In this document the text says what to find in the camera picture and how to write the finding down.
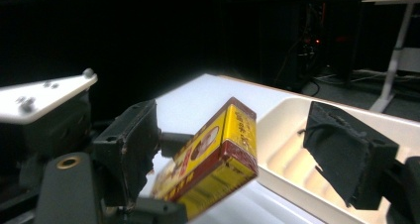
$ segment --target white mounting plate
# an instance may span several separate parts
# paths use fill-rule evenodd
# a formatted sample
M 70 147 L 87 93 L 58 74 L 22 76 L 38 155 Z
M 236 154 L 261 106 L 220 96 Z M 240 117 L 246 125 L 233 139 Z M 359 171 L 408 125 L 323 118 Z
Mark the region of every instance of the white mounting plate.
M 2 87 L 0 123 L 30 124 L 88 89 L 97 80 L 97 75 L 86 69 L 78 76 Z

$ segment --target metal stand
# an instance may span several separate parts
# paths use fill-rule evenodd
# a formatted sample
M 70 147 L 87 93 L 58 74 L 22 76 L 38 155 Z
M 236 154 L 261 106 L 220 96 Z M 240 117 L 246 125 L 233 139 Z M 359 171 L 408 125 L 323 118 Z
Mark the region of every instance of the metal stand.
M 401 51 L 404 46 L 405 35 L 407 33 L 408 25 L 410 23 L 411 13 L 413 12 L 414 3 L 407 3 L 405 8 L 404 18 L 402 19 L 402 24 L 399 29 L 398 38 L 396 40 L 395 48 L 392 52 L 391 61 L 389 62 L 388 72 L 386 74 L 385 83 L 382 88 L 380 97 L 373 103 L 370 107 L 370 111 L 374 112 L 383 112 L 386 106 L 394 97 L 394 93 L 391 91 L 393 79 L 395 73 L 398 69 L 398 63 L 401 56 Z

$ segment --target cable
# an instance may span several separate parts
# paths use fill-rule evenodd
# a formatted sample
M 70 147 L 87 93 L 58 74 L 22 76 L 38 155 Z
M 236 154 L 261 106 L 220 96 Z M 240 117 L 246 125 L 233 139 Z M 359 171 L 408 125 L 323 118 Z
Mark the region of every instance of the cable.
M 316 91 L 314 93 L 312 93 L 311 95 L 309 95 L 309 96 L 315 97 L 318 94 L 318 92 L 321 90 L 321 86 L 319 86 L 319 84 L 317 82 L 315 82 L 314 80 L 312 80 L 312 79 L 310 80 L 310 82 L 312 82 L 313 84 L 315 84 L 315 86 L 317 88 L 316 88 Z
M 380 72 L 380 71 L 376 71 L 376 70 L 371 70 L 371 69 L 368 69 L 368 68 L 361 68 L 361 69 L 355 69 L 355 70 L 353 70 L 353 73 L 357 73 L 357 72 L 374 73 L 374 74 L 377 74 L 377 73 L 386 73 L 386 72 Z
M 357 79 L 350 80 L 350 82 L 366 80 L 366 79 L 375 78 L 375 77 L 379 77 L 379 76 L 382 76 L 382 74 L 376 74 L 376 75 L 369 76 L 369 77 L 357 78 Z
M 329 74 L 329 75 L 324 75 L 324 76 L 320 76 L 320 77 L 314 77 L 314 78 L 326 78 L 326 77 L 333 77 L 336 76 L 337 74 Z
M 278 73 L 277 73 L 277 75 L 275 76 L 275 79 L 274 79 L 274 84 L 273 84 L 273 86 L 276 86 L 277 85 L 277 82 L 278 82 L 278 79 L 280 78 L 280 75 L 281 75 L 281 73 L 283 72 L 283 70 L 284 70 L 284 68 L 285 68 L 285 66 L 286 66 L 286 63 L 287 63 L 287 61 L 288 61 L 288 57 L 290 56 L 290 53 L 293 51 L 293 49 L 303 40 L 303 38 L 305 37 L 305 34 L 306 34 L 306 32 L 307 32 L 307 29 L 308 29 L 308 25 L 309 25 L 309 23 L 308 23 L 308 21 L 309 21 L 309 15 L 308 15 L 308 13 L 306 13 L 306 21 L 305 21 L 305 27 L 303 28 L 303 32 L 302 32 L 302 36 L 298 39 L 298 40 L 296 40 L 296 42 L 294 42 L 294 44 L 289 48 L 289 50 L 287 51 L 287 53 L 286 53 L 286 55 L 285 55 L 285 57 L 284 57 L 284 60 L 283 60 L 283 63 L 281 64 L 281 68 L 278 70 Z
M 324 83 L 329 83 L 329 84 L 334 84 L 334 85 L 344 85 L 346 84 L 346 82 L 333 82 L 333 81 L 328 81 L 328 80 L 324 80 L 324 79 L 320 79 L 320 78 L 316 78 L 314 77 L 315 80 L 318 80 L 320 82 L 324 82 Z

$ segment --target dark floor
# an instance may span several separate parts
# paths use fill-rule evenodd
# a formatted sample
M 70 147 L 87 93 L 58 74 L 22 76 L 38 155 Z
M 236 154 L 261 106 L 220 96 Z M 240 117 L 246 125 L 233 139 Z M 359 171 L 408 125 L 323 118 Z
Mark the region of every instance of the dark floor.
M 420 76 L 403 75 L 395 78 L 395 96 L 383 113 L 420 122 Z M 326 67 L 303 87 L 302 93 L 369 110 L 380 95 L 384 78 L 381 72 L 356 70 L 346 83 Z

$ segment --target red and yellow box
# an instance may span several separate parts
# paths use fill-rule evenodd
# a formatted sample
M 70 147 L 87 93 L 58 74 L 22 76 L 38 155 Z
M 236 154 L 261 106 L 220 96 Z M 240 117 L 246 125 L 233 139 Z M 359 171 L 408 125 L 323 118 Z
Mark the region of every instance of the red and yellow box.
M 256 119 L 229 99 L 157 175 L 153 197 L 185 204 L 191 220 L 257 177 Z

